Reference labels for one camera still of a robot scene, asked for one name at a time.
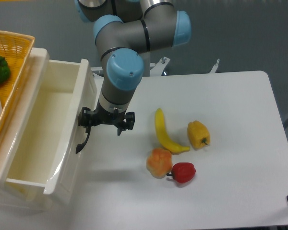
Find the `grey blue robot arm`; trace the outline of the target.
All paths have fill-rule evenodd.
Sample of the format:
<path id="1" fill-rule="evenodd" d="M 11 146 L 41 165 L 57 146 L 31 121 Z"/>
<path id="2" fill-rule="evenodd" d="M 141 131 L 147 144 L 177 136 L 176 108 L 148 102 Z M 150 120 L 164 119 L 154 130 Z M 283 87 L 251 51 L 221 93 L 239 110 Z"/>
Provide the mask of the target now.
<path id="1" fill-rule="evenodd" d="M 96 109 L 83 108 L 78 124 L 86 133 L 100 124 L 131 130 L 135 115 L 127 108 L 149 68 L 141 55 L 189 42 L 191 20 L 170 0 L 77 0 L 75 6 L 83 21 L 94 24 L 104 73 Z"/>

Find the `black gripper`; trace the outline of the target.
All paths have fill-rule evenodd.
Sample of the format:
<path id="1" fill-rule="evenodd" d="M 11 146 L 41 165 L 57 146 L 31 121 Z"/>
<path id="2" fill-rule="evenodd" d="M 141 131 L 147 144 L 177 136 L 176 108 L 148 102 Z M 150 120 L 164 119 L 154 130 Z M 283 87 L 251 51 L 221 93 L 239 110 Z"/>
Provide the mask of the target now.
<path id="1" fill-rule="evenodd" d="M 88 107 L 83 107 L 78 115 L 78 126 L 86 127 L 85 132 L 89 133 L 91 127 L 98 125 L 114 125 L 117 130 L 117 135 L 120 136 L 122 131 L 133 130 L 135 123 L 134 112 L 119 112 L 118 108 L 114 112 L 108 112 L 103 107 L 98 107 L 91 110 Z"/>

